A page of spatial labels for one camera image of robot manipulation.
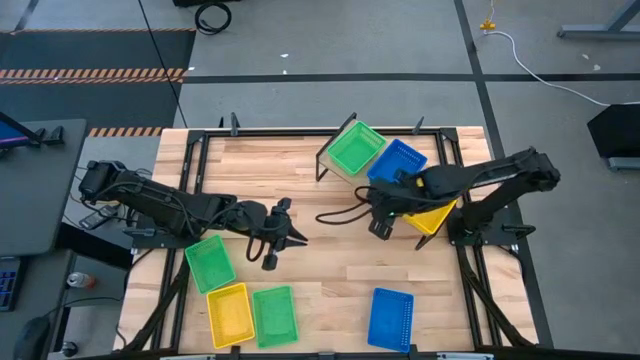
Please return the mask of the black mat with hazard stripes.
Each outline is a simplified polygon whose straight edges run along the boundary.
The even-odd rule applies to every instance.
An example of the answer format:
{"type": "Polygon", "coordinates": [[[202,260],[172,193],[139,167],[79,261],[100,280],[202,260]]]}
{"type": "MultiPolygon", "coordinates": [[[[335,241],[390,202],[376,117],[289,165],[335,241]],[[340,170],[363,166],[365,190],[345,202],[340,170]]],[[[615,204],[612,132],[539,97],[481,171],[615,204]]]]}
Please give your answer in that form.
{"type": "Polygon", "coordinates": [[[20,121],[84,119],[90,137],[182,127],[188,28],[0,32],[0,112],[20,121]]]}

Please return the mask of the dark keyboard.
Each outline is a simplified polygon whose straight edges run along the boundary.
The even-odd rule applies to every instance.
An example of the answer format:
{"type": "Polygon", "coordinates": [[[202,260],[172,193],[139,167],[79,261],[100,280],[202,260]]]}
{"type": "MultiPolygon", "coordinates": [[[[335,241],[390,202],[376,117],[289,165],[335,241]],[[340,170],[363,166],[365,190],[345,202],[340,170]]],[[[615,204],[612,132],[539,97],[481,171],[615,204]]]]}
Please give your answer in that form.
{"type": "Polygon", "coordinates": [[[22,273],[23,264],[19,257],[0,257],[0,312],[14,309],[22,273]]]}

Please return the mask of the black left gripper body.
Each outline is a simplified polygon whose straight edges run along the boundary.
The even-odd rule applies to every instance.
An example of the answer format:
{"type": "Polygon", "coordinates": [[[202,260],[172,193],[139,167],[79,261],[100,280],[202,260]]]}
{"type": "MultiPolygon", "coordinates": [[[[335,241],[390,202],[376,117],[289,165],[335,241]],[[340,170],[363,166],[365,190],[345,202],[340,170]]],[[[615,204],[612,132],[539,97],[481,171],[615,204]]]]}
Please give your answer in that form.
{"type": "Polygon", "coordinates": [[[249,237],[246,258],[255,262],[262,255],[265,246],[268,246],[262,263],[262,269],[265,271],[276,269],[277,253],[286,249],[286,239],[292,239],[287,236],[288,228],[293,226],[288,214],[291,202],[290,198],[282,198],[272,207],[270,213],[267,213],[263,204],[255,201],[236,204],[234,230],[249,237]]]}

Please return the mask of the black box on floor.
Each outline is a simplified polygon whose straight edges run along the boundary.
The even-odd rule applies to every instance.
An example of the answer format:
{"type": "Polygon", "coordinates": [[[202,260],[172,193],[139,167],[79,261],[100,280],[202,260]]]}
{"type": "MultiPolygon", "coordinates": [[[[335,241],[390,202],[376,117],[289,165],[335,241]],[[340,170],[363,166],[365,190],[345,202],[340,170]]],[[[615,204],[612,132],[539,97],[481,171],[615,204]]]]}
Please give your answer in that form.
{"type": "Polygon", "coordinates": [[[611,105],[587,127],[601,157],[640,157],[640,104],[611,105]]]}

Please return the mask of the yellow plastic slotted basket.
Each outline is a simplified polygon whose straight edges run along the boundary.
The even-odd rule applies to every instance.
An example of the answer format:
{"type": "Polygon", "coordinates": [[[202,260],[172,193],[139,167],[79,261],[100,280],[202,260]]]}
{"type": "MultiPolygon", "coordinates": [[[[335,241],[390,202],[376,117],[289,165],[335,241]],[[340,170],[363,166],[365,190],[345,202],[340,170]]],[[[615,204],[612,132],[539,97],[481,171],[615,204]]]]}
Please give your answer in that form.
{"type": "Polygon", "coordinates": [[[255,337],[252,310],[245,283],[206,295],[213,346],[222,349],[255,337]]]}
{"type": "Polygon", "coordinates": [[[416,215],[403,215],[402,219],[425,235],[435,235],[443,225],[458,199],[452,200],[446,206],[416,215]]]}

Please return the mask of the silver and red drink can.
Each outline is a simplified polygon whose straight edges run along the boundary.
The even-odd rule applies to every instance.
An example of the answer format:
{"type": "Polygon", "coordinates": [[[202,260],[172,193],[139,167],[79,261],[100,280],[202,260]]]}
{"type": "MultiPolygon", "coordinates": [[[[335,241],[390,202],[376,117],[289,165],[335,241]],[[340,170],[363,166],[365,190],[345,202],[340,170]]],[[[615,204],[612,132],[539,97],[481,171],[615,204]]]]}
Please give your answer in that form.
{"type": "Polygon", "coordinates": [[[93,288],[97,283],[97,279],[86,273],[72,272],[68,275],[66,283],[71,288],[86,289],[93,288]]]}

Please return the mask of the grey side desk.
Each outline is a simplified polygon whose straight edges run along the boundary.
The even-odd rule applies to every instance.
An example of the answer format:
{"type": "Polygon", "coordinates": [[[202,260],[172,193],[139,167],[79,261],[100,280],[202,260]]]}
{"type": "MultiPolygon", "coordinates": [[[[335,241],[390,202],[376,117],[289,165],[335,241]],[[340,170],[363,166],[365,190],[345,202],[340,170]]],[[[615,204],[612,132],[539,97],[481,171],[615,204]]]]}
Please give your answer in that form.
{"type": "Polygon", "coordinates": [[[29,130],[63,128],[61,145],[21,147],[0,158],[0,256],[54,249],[87,132],[84,119],[26,122],[29,130]]]}

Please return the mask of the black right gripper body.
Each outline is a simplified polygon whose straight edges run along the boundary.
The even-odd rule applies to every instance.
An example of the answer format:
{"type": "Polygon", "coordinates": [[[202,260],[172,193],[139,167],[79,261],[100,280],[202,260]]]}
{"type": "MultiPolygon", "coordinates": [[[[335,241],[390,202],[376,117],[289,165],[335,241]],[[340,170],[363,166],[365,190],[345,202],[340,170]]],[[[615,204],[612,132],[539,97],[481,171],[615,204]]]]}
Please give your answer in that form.
{"type": "Polygon", "coordinates": [[[409,174],[399,170],[399,179],[388,181],[377,177],[370,182],[366,198],[371,205],[372,221],[369,231],[382,240],[388,240],[395,218],[436,209],[440,200],[426,190],[426,171],[409,174]]]}

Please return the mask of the black computer mouse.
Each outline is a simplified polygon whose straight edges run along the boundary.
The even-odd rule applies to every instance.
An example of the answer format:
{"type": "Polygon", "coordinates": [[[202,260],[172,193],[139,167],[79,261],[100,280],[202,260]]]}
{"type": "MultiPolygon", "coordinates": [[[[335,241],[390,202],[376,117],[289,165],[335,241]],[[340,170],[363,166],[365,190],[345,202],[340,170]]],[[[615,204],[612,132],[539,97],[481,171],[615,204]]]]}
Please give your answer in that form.
{"type": "Polygon", "coordinates": [[[14,344],[13,360],[39,360],[49,330],[50,321],[46,316],[27,321],[14,344]]]}

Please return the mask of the grey metal table leg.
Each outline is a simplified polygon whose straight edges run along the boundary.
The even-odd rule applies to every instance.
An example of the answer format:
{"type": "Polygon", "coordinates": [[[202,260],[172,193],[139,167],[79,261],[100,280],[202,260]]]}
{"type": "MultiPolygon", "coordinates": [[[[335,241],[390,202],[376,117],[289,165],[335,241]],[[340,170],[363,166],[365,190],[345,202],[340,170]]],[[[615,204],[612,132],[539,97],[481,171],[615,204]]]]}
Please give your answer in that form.
{"type": "Polygon", "coordinates": [[[607,23],[589,25],[562,25],[559,38],[604,40],[640,40],[640,25],[629,22],[640,13],[640,0],[629,0],[607,23]]]}

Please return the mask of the blue plastic slotted basket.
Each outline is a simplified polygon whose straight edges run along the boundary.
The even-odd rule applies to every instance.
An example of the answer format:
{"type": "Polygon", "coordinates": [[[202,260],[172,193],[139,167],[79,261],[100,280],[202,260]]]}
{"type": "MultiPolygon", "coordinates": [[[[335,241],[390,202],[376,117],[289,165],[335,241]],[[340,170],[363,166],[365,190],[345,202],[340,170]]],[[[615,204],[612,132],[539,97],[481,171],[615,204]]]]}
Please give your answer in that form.
{"type": "Polygon", "coordinates": [[[411,345],[414,296],[375,288],[372,297],[367,343],[408,353],[411,345]]]}
{"type": "Polygon", "coordinates": [[[394,139],[384,152],[377,158],[367,172],[370,182],[383,179],[395,182],[400,170],[415,174],[423,169],[428,158],[406,143],[394,139]]]}

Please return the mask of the monitor with blue screen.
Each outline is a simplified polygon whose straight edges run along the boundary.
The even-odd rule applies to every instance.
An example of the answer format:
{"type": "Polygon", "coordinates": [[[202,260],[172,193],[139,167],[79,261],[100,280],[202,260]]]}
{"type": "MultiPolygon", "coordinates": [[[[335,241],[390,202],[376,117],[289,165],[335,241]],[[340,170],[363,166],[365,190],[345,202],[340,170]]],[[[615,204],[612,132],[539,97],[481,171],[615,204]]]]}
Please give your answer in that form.
{"type": "Polygon", "coordinates": [[[17,147],[39,147],[40,137],[8,115],[0,112],[0,150],[17,147]]]}

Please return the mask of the green plastic slotted basket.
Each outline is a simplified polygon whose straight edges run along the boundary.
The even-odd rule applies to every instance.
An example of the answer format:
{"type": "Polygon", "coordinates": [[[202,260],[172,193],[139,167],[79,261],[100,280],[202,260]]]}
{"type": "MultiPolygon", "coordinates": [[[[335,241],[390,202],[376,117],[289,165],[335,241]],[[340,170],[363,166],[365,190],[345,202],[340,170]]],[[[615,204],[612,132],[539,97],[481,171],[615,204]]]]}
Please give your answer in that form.
{"type": "Polygon", "coordinates": [[[258,348],[278,347],[299,341],[291,286],[254,292],[252,300],[258,348]]]}
{"type": "Polygon", "coordinates": [[[356,121],[328,148],[331,160],[350,176],[357,175],[386,145],[387,140],[367,124],[356,121]]]}
{"type": "Polygon", "coordinates": [[[219,235],[186,248],[185,256],[200,294],[212,292],[236,279],[234,267],[219,235]]]}

